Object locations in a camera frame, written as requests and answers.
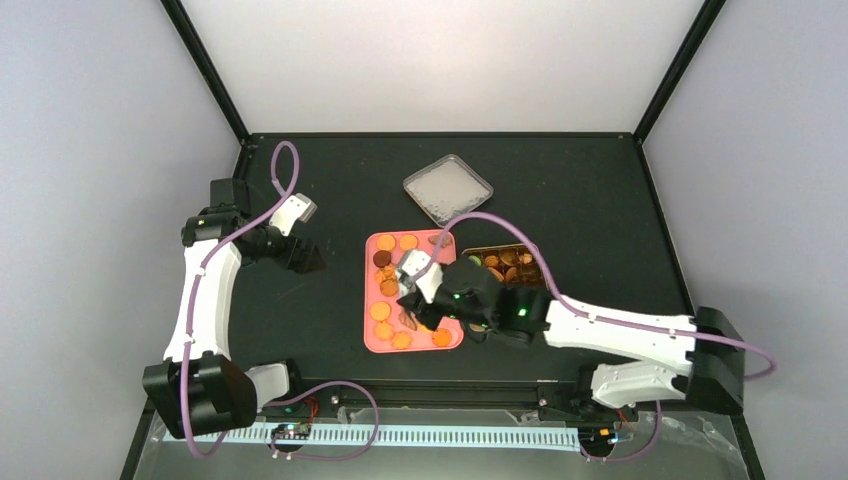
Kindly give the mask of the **pink plastic tray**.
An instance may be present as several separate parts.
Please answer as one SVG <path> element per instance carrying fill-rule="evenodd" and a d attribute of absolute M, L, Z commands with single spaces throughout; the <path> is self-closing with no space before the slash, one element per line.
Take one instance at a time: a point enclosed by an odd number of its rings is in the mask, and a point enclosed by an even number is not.
<path fill-rule="evenodd" d="M 398 314 L 404 310 L 397 303 L 400 297 L 395 269 L 401 256 L 406 252 L 399 249 L 398 238 L 404 234 L 414 234 L 419 240 L 419 246 L 416 249 L 431 254 L 434 246 L 428 242 L 427 238 L 440 233 L 439 229 L 377 232 L 366 240 L 363 274 L 363 342 L 369 351 L 377 354 L 449 351 L 463 342 L 465 333 L 455 319 L 444 319 L 435 331 L 428 330 L 418 322 L 418 330 L 411 331 L 398 322 Z M 376 240 L 381 234 L 394 235 L 397 246 L 391 251 L 392 263 L 383 269 L 378 269 L 373 264 L 372 257 L 379 250 L 376 247 Z M 378 301 L 385 301 L 391 306 L 392 312 L 387 321 L 377 322 L 369 316 L 369 307 Z"/>

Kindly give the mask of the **gold cookie tin box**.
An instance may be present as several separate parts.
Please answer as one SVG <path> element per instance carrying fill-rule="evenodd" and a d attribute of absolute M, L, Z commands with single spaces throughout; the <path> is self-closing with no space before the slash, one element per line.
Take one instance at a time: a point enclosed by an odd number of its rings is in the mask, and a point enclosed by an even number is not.
<path fill-rule="evenodd" d="M 466 257 L 476 256 L 497 280 L 508 286 L 544 287 L 547 282 L 536 255 L 523 244 L 506 244 L 465 249 Z"/>

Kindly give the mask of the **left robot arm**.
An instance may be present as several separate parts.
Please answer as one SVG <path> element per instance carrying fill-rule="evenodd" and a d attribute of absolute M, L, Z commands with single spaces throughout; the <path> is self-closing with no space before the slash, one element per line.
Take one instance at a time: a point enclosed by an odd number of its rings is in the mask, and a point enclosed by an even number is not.
<path fill-rule="evenodd" d="M 323 269 L 318 247 L 292 229 L 316 204 L 303 194 L 285 197 L 251 215 L 249 189 L 234 179 L 210 185 L 210 203 L 181 230 L 186 275 L 175 329 L 160 363 L 145 368 L 142 386 L 177 439 L 252 425 L 262 408 L 290 390 L 287 364 L 243 370 L 230 353 L 229 321 L 240 269 L 263 259 L 307 274 Z"/>

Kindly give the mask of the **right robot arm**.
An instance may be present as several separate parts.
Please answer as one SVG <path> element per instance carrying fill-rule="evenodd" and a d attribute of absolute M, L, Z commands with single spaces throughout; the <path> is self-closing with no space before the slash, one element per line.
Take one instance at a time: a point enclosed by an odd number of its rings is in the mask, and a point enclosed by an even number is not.
<path fill-rule="evenodd" d="M 508 286 L 468 258 L 440 264 L 413 251 L 396 270 L 400 306 L 434 330 L 444 319 L 527 347 L 599 351 L 622 364 L 585 366 L 569 392 L 572 410 L 593 419 L 608 409 L 679 400 L 723 415 L 744 407 L 745 351 L 725 314 L 648 315 L 579 303 L 543 287 Z"/>

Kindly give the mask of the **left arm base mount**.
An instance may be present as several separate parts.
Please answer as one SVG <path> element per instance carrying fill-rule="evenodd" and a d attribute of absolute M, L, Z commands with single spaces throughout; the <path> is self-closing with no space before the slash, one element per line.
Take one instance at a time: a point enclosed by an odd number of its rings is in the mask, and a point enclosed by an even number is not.
<path fill-rule="evenodd" d="M 337 381 L 305 383 L 283 397 L 273 399 L 258 412 L 268 418 L 294 419 L 295 421 L 316 420 L 332 415 L 331 398 L 338 395 L 342 387 Z"/>

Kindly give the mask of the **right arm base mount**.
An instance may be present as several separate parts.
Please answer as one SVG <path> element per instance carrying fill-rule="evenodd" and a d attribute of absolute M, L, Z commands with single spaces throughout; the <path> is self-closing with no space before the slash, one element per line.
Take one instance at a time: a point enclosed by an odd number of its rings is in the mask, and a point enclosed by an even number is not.
<path fill-rule="evenodd" d="M 543 421 L 563 421 L 578 427 L 607 427 L 627 420 L 636 422 L 639 412 L 633 407 L 614 409 L 594 401 L 587 391 L 574 383 L 539 383 L 536 385 L 538 416 Z"/>

